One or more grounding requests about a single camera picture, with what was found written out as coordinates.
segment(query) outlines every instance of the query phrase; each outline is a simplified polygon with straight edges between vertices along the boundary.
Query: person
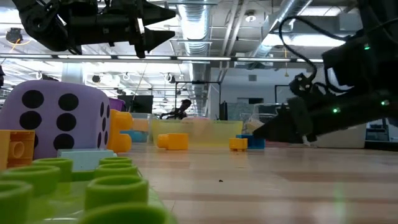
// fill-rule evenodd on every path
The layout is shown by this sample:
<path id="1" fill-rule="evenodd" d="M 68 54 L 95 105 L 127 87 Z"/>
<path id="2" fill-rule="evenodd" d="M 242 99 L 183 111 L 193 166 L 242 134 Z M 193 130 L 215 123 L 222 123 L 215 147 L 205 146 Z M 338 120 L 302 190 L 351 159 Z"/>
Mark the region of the person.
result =
<path id="1" fill-rule="evenodd" d="M 182 100 L 181 101 L 181 106 L 178 109 L 173 109 L 169 113 L 163 113 L 160 116 L 160 119 L 162 119 L 164 116 L 168 116 L 166 119 L 184 119 L 187 117 L 187 114 L 185 112 L 186 109 L 188 109 L 191 106 L 192 102 L 188 99 Z"/>

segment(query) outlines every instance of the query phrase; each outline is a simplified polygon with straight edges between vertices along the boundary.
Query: yellow toy block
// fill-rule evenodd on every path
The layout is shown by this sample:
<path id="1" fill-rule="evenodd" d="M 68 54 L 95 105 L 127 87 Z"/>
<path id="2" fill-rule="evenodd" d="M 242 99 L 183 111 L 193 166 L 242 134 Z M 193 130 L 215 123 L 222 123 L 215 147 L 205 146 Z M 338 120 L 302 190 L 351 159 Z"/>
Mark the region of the yellow toy block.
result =
<path id="1" fill-rule="evenodd" d="M 111 110 L 109 141 L 106 147 L 115 153 L 128 152 L 131 149 L 131 138 L 128 134 L 120 134 L 120 131 L 130 130 L 132 124 L 130 113 Z"/>
<path id="2" fill-rule="evenodd" d="M 134 124 L 132 125 L 134 131 L 148 132 L 149 122 L 148 119 L 134 119 Z"/>
<path id="3" fill-rule="evenodd" d="M 0 130 L 0 170 L 30 165 L 35 131 Z"/>
<path id="4" fill-rule="evenodd" d="M 157 136 L 157 147 L 168 150 L 187 150 L 188 134 L 160 134 Z"/>
<path id="5" fill-rule="evenodd" d="M 242 152 L 246 151 L 248 149 L 248 139 L 230 138 L 229 149 L 231 151 L 239 151 L 239 150 L 242 150 Z"/>

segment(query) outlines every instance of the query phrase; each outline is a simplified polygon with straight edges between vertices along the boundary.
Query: ceiling duct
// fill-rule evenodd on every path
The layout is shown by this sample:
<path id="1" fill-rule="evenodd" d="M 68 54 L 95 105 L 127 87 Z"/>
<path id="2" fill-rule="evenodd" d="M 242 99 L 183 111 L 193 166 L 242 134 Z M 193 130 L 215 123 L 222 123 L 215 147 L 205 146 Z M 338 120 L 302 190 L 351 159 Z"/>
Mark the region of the ceiling duct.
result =
<path id="1" fill-rule="evenodd" d="M 181 30 L 185 40 L 195 40 L 193 42 L 187 41 L 185 43 L 185 50 L 189 56 L 207 56 L 209 54 L 209 38 L 208 28 L 210 20 L 210 6 L 198 4 L 178 5 L 177 9 L 181 16 Z M 210 64 L 209 63 L 191 63 L 189 68 L 191 81 L 210 79 Z M 194 86 L 195 98 L 201 99 L 201 86 Z M 201 109 L 204 102 L 197 100 L 198 114 L 202 113 Z"/>
<path id="2" fill-rule="evenodd" d="M 274 38 L 272 35 L 268 35 L 269 32 L 275 28 L 278 22 L 282 22 L 286 17 L 299 16 L 303 13 L 304 9 L 311 4 L 312 0 L 283 0 L 280 4 L 279 11 L 266 17 L 264 25 L 262 27 L 263 40 L 256 50 L 251 52 L 251 57 L 264 58 L 268 55 L 271 49 L 274 47 L 269 42 L 274 42 L 271 39 Z M 284 28 L 285 31 L 293 29 L 295 20 L 291 20 Z"/>

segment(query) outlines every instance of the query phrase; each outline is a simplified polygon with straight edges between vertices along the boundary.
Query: ceiling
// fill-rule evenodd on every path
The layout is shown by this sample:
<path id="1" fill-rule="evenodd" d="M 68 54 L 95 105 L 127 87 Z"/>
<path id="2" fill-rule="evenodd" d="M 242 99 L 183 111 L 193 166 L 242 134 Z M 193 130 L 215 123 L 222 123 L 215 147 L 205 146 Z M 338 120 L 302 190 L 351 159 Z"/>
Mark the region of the ceiling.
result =
<path id="1" fill-rule="evenodd" d="M 277 12 L 279 10 L 281 0 L 249 0 L 246 11 L 253 10 L 256 17 L 255 21 L 247 22 L 242 20 L 236 41 L 233 45 L 231 55 L 236 53 L 246 54 L 253 51 L 262 42 L 261 27 L 267 15 Z M 335 18 L 342 11 L 352 9 L 354 1 L 337 1 L 337 0 L 313 0 L 311 5 L 303 11 L 301 16 L 323 16 Z M 158 5 L 163 5 L 163 2 L 155 2 Z M 223 48 L 223 41 L 226 33 L 226 26 L 228 23 L 231 4 L 233 1 L 220 0 L 218 4 L 210 9 L 210 38 L 207 40 L 210 45 L 210 56 L 219 56 Z M 355 10 L 347 10 L 350 13 L 355 13 Z M 238 20 L 239 14 L 235 16 L 235 21 Z M 21 45 L 13 45 L 5 39 L 7 31 L 11 27 L 23 28 L 19 20 L 18 11 L 14 9 L 10 0 L 0 2 L 0 53 L 14 53 L 14 54 L 52 54 L 50 50 L 43 45 L 30 38 L 24 30 L 22 35 L 24 40 Z M 173 30 L 176 35 L 169 41 L 158 46 L 150 54 L 151 55 L 186 55 L 185 40 L 182 34 L 181 20 L 177 16 L 173 19 L 163 21 L 157 24 L 147 26 L 152 30 Z M 292 54 L 286 52 L 282 47 L 276 44 L 272 48 L 270 54 L 274 57 L 293 57 Z M 294 47 L 301 54 L 308 58 L 321 58 L 322 52 L 332 48 L 329 47 L 311 47 L 306 46 Z M 98 55 L 135 55 L 134 46 L 130 46 L 127 42 L 116 43 L 115 47 L 110 47 L 108 44 L 95 44 L 83 46 L 83 54 Z M 31 61 L 7 59 L 3 61 L 3 70 L 6 73 L 6 84 L 9 86 L 16 85 L 26 80 L 36 79 L 41 72 L 50 75 L 56 79 L 60 79 L 62 75 L 62 62 L 54 61 Z M 210 77 L 211 81 L 216 81 L 220 73 L 218 63 L 211 64 Z M 137 94 L 153 94 L 155 96 L 156 108 L 164 108 L 169 110 L 174 106 L 174 84 L 165 81 L 165 75 L 171 74 L 177 80 L 191 81 L 189 64 L 187 63 L 110 63 L 110 62 L 95 62 L 84 63 L 83 72 L 87 74 L 87 85 L 97 86 L 102 89 L 108 96 L 115 97 L 117 93 L 111 87 L 128 88 L 128 93 Z M 244 68 L 234 68 L 230 65 L 225 74 L 223 85 L 276 85 L 287 84 L 291 81 L 294 75 L 306 72 L 306 67 L 302 64 L 285 64 L 275 63 L 269 65 L 265 69 L 246 70 Z M 103 77 L 101 83 L 93 83 L 93 75 Z M 256 82 L 249 82 L 248 75 L 257 75 Z M 186 85 L 188 91 L 182 91 L 178 100 L 184 98 L 191 98 L 195 105 L 191 113 L 196 113 L 199 104 L 205 104 L 203 100 L 195 100 L 193 89 L 191 85 Z M 206 88 L 203 89 L 203 97 L 206 96 Z"/>

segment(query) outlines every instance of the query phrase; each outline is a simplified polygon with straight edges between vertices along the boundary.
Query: light blue toy block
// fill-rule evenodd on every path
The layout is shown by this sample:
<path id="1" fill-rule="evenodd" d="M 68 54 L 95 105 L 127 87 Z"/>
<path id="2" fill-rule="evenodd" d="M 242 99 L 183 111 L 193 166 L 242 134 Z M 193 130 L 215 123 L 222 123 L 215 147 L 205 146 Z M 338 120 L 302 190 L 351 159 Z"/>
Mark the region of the light blue toy block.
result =
<path id="1" fill-rule="evenodd" d="M 114 157 L 114 152 L 107 149 L 59 149 L 58 157 L 73 160 L 73 171 L 93 170 L 100 159 Z"/>

